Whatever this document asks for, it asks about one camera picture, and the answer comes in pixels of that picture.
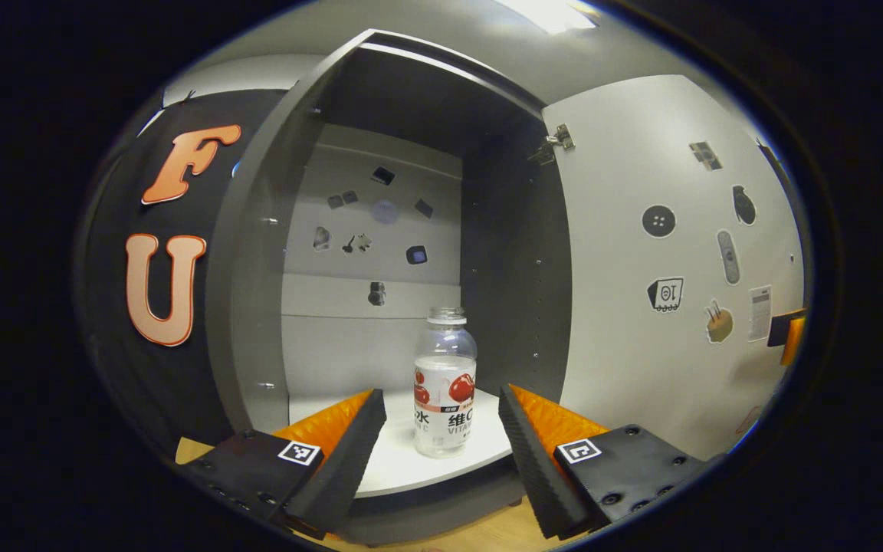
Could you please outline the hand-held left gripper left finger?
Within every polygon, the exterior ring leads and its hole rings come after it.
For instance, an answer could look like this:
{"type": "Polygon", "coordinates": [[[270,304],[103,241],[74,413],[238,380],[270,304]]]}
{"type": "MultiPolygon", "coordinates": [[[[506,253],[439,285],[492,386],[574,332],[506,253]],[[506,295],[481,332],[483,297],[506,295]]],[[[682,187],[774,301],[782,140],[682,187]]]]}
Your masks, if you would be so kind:
{"type": "Polygon", "coordinates": [[[371,389],[275,433],[243,430],[179,471],[232,510],[321,541],[346,520],[385,422],[371,389]]]}

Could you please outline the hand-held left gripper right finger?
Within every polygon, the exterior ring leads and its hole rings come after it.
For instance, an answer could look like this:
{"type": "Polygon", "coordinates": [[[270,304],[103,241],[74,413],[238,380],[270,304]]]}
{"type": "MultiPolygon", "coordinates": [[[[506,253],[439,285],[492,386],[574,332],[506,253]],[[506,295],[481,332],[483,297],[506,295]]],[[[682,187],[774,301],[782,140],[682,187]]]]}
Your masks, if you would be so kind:
{"type": "Polygon", "coordinates": [[[722,461],[701,460],[640,424],[607,429],[512,384],[498,413],[545,538],[566,541],[635,518],[722,461]]]}

